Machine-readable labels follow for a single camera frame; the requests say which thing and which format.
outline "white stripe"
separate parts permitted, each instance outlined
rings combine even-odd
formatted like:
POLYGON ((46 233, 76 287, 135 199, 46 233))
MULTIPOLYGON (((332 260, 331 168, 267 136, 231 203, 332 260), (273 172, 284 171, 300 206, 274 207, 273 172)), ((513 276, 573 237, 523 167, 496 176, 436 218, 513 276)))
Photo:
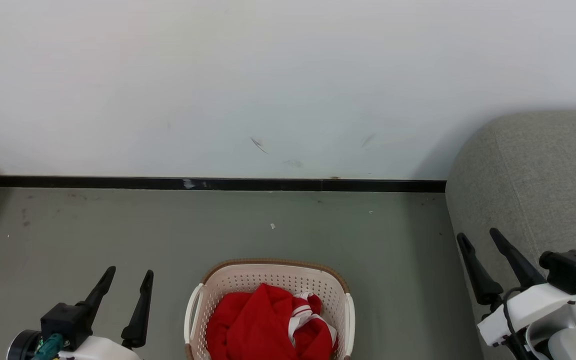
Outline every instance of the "white stripe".
POLYGON ((294 317, 295 314, 303 312, 304 310, 310 310, 311 306, 310 305, 302 305, 297 307, 295 310, 292 310, 292 314, 290 314, 290 316, 294 317))
POLYGON ((302 310, 300 312, 297 312, 293 317, 296 317, 296 318, 310 317, 312 314, 313 314, 313 310, 306 309, 306 310, 302 310))
POLYGON ((298 297, 299 299, 303 299, 308 301, 308 298, 315 295, 314 292, 300 292, 298 294, 295 294, 294 297, 298 297))
POLYGON ((288 337, 290 337, 290 342, 292 346, 295 346, 295 331, 299 330, 302 326, 306 325, 309 321, 319 319, 326 324, 328 328, 328 333, 330 335, 330 342, 332 346, 335 346, 335 340, 337 339, 337 330, 333 326, 330 326, 321 316, 313 314, 312 311, 306 310, 302 312, 299 316, 291 317, 288 321, 288 337))

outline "white wall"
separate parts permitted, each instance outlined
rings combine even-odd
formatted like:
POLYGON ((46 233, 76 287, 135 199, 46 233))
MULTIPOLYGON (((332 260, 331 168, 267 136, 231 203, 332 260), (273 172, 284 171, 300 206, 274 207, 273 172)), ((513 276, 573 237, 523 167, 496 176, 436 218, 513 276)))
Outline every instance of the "white wall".
POLYGON ((445 179, 545 109, 576 0, 0 0, 0 174, 445 179))

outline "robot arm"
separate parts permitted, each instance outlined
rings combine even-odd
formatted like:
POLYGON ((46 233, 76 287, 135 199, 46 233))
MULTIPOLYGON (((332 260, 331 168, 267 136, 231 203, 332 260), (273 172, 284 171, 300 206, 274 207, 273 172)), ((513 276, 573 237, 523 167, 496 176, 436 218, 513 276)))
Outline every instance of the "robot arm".
POLYGON ((152 270, 146 272, 130 324, 121 332, 123 342, 118 344, 105 337, 92 336, 92 324, 113 282, 115 270, 111 266, 105 271, 86 300, 76 305, 62 302, 55 305, 41 318, 41 331, 20 332, 10 344, 6 360, 140 360, 133 349, 146 344, 153 294, 152 270))
POLYGON ((490 306, 477 325, 486 344, 505 346, 518 360, 576 359, 576 250, 541 256, 539 264, 550 271, 546 281, 499 230, 491 228, 490 235, 521 284, 513 290, 521 293, 502 299, 502 287, 477 260, 466 235, 457 235, 477 303, 490 306))

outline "concrete floor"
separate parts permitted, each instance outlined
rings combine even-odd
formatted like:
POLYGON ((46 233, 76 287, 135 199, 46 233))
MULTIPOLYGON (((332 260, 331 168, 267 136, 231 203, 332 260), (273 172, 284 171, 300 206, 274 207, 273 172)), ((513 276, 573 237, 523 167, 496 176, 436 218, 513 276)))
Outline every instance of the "concrete floor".
POLYGON ((153 269, 137 353, 183 359, 194 287, 218 262, 254 257, 342 274, 356 307, 354 359, 482 358, 444 194, 0 188, 0 359, 56 303, 83 300, 110 265, 95 335, 121 342, 153 269))

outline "teal connector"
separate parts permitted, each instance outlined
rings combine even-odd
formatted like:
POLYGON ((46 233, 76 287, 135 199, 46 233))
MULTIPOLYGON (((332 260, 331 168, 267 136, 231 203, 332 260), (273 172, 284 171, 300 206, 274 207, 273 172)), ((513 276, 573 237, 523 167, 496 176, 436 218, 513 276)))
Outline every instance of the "teal connector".
POLYGON ((44 341, 42 346, 34 353, 32 360, 54 360, 58 358, 60 351, 64 349, 64 337, 59 333, 53 333, 44 341))

